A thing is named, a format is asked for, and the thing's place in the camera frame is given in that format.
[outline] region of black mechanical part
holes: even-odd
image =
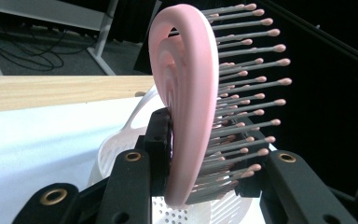
[[[144,150],[117,155],[95,223],[151,223],[150,160]]]
[[[297,154],[272,151],[262,173],[261,209],[267,224],[358,223]]]
[[[168,108],[156,110],[150,117],[145,134],[145,151],[149,154],[151,196],[163,196],[170,172],[172,124]]]
[[[66,183],[46,186],[35,193],[15,217],[13,224],[76,223],[77,187]]]
[[[77,223],[95,223],[108,180],[109,177],[95,183],[79,193],[78,209],[80,210],[80,216]]]

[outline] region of black cable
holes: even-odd
[[[36,41],[41,41],[40,39],[36,38],[36,36],[34,35],[34,33],[32,33],[32,31],[31,31],[31,29],[30,29],[29,27],[28,27],[27,31],[30,33],[30,35],[32,36],[32,38],[33,38],[34,40],[36,40]],[[89,47],[93,46],[95,43],[97,43],[97,39],[94,39],[94,42],[92,42],[92,44],[86,46],[86,47],[83,48],[83,49],[77,50],[77,51],[72,51],[72,52],[57,52],[57,51],[53,51],[52,49],[53,49],[56,45],[58,45],[58,44],[62,41],[63,38],[64,38],[64,36],[62,36],[62,38],[60,38],[59,41],[57,41],[56,43],[54,43],[54,44],[49,48],[49,51],[50,51],[50,52],[55,52],[56,54],[78,54],[78,53],[80,53],[81,51],[86,50],[87,48],[89,48]]]
[[[5,53],[8,54],[8,55],[10,55],[11,57],[16,58],[16,59],[23,60],[23,61],[26,61],[26,62],[29,62],[29,63],[35,63],[35,64],[40,65],[40,66],[42,66],[42,67],[47,67],[48,69],[35,69],[35,68],[33,68],[33,67],[30,67],[30,66],[26,66],[26,65],[23,65],[23,64],[20,64],[20,63],[16,63],[15,61],[13,61],[13,60],[11,60],[10,58],[8,58],[8,57],[5,55]],[[50,60],[46,59],[46,58],[43,57],[43,56],[42,56],[41,58],[45,59],[45,60],[50,64],[50,66],[45,65],[45,64],[42,64],[42,63],[38,63],[38,62],[29,60],[29,59],[26,59],[26,58],[23,58],[23,57],[19,57],[19,56],[15,55],[15,54],[13,54],[13,53],[10,53],[10,52],[8,52],[7,50],[2,49],[2,48],[0,48],[0,55],[1,55],[3,58],[5,58],[6,60],[10,61],[11,63],[14,63],[14,64],[16,64],[16,65],[18,65],[18,66],[20,66],[20,67],[27,68],[27,69],[31,69],[31,70],[34,70],[34,71],[47,72],[47,71],[53,70],[53,69],[56,67],[56,66],[54,66],[54,64],[53,64]]]
[[[63,63],[63,60],[61,59],[60,56],[58,56],[57,54],[53,55],[55,57],[57,57],[57,59],[60,61],[60,64],[58,65],[55,65],[51,60],[49,60],[48,58],[46,58],[45,56],[43,56],[46,52],[43,52],[43,53],[35,53],[29,49],[27,49],[26,47],[23,47],[22,45],[18,44],[16,41],[16,37],[13,36],[13,35],[10,35],[8,33],[0,33],[0,37],[1,38],[4,38],[6,40],[8,40],[11,44],[13,44],[14,46],[16,46],[21,52],[25,53],[26,55],[28,56],[31,56],[31,57],[38,57],[38,58],[41,58],[43,61],[47,62],[48,64],[44,64],[44,63],[39,63],[37,61],[33,61],[33,60],[30,60],[30,59],[27,59],[27,58],[24,58],[24,57],[21,57],[21,56],[18,56],[14,53],[11,53],[3,48],[0,48],[0,55],[5,58],[6,60],[8,60],[9,62],[11,63],[14,63],[20,67],[23,67],[23,68],[27,68],[27,69],[31,69],[31,70],[34,70],[34,71],[40,71],[40,72],[46,72],[46,71],[51,71],[55,68],[60,68],[60,67],[63,67],[64,63]],[[37,69],[37,68],[33,68],[31,66],[27,66],[27,65],[24,65],[22,63],[17,63],[15,62],[14,60],[10,59],[9,57],[12,57],[12,58],[15,58],[15,59],[18,59],[18,60],[21,60],[21,61],[25,61],[25,62],[28,62],[28,63],[33,63],[33,64],[36,64],[38,66],[42,66],[42,67],[47,67],[48,69]]]
[[[53,70],[55,68],[61,68],[61,67],[64,66],[64,61],[60,57],[60,54],[68,54],[68,55],[69,54],[77,54],[77,53],[79,53],[79,52],[81,52],[81,51],[93,46],[97,42],[97,40],[94,38],[94,42],[92,44],[90,44],[89,46],[86,46],[83,49],[77,50],[77,51],[72,51],[72,52],[57,52],[57,51],[54,51],[53,49],[58,44],[60,44],[62,42],[62,40],[65,38],[65,36],[66,36],[66,30],[65,30],[63,35],[55,43],[53,43],[51,46],[49,46],[46,49],[41,49],[41,48],[38,48],[36,46],[31,46],[31,48],[41,51],[41,52],[34,52],[34,51],[30,50],[30,49],[27,49],[23,45],[19,44],[20,40],[16,36],[9,34],[4,26],[0,26],[0,27],[3,30],[3,33],[0,33],[0,38],[8,40],[11,44],[13,44],[15,47],[17,47],[21,52],[25,53],[26,55],[31,56],[31,57],[41,58],[43,61],[47,62],[48,64],[39,63],[37,61],[33,61],[33,60],[30,60],[30,59],[15,55],[15,54],[10,53],[7,50],[2,49],[2,48],[0,48],[0,55],[3,58],[5,58],[6,60],[8,60],[9,62],[11,62],[11,63],[14,63],[14,64],[16,64],[16,65],[18,65],[20,67],[31,69],[31,70],[34,70],[34,71],[46,72],[46,71],[51,71],[51,70]],[[38,42],[42,42],[42,40],[38,39],[31,32],[31,30],[29,28],[27,30],[28,30],[29,34],[31,35],[31,37],[34,40],[36,40]],[[48,58],[43,56],[44,54],[47,54],[47,53],[51,53],[52,55],[54,55],[60,61],[60,64],[55,65],[51,60],[49,60]],[[33,64],[36,64],[36,65],[41,66],[41,67],[46,67],[47,69],[36,69],[36,68],[31,67],[31,66],[27,66],[27,65],[25,65],[23,63],[17,63],[13,59],[10,59],[9,57],[15,58],[17,60],[25,61],[27,63],[33,63]]]

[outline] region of wooden table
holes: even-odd
[[[0,77],[0,111],[134,97],[152,76]]]

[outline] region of white surface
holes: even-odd
[[[70,183],[83,190],[98,148],[140,98],[0,112],[0,223],[11,223],[38,190]],[[138,125],[148,118],[138,119]],[[242,223],[262,224],[257,200]]]

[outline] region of brass insert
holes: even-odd
[[[139,152],[130,152],[126,155],[126,161],[138,161],[141,157],[142,155]]]
[[[285,161],[285,162],[296,162],[296,157],[290,155],[290,154],[287,154],[287,153],[280,153],[278,155],[278,158],[281,160],[281,161]]]
[[[45,192],[40,198],[40,203],[43,205],[53,205],[61,202],[68,195],[66,189],[51,189]]]

